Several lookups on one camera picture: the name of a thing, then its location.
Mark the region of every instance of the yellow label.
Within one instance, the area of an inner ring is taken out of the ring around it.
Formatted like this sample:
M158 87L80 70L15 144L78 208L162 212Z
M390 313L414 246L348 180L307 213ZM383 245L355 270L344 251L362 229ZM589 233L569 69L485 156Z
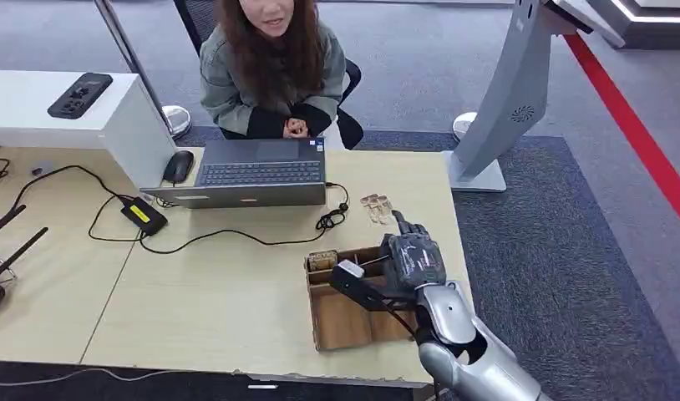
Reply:
M131 206L131 211L134 212L135 215L137 215L144 223L147 223L150 221L148 216L146 216L142 211L140 211L139 207L136 205Z

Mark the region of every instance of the black remote control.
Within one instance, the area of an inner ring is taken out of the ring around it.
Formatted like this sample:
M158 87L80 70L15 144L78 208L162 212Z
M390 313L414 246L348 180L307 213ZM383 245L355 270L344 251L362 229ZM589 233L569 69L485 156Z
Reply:
M110 75L86 73L49 107L48 114L58 119L78 119L112 82Z

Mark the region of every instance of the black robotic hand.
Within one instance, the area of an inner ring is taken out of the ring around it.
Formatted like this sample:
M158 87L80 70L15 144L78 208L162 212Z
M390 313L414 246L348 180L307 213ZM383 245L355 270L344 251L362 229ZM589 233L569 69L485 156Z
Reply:
M400 292L414 292L425 284L445 284L446 268L439 244L431 239L426 227L406 221L399 211L392 211L397 219L399 235L385 234L381 256L389 256L384 263L388 286Z

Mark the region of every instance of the long brown hair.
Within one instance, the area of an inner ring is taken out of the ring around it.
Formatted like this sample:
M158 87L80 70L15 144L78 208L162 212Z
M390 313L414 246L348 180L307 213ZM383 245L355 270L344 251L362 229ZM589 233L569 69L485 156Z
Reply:
M294 0L294 11L284 35L286 79L278 76L271 44L249 22L239 0L220 0L218 18L234 53L234 64L260 104L271 99L289 103L292 89L317 92L322 88L325 49L318 32L314 0Z

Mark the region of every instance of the black sleeve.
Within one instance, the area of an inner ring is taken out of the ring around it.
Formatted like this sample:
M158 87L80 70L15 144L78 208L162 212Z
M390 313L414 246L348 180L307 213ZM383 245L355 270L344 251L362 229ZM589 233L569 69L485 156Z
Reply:
M283 138L283 125L287 119L288 117L283 114L255 107L251 110L251 115L249 116L246 137L250 140Z
M332 123L329 115L310 104L296 104L291 108L291 114L294 119L302 119L306 122L308 136L320 135Z

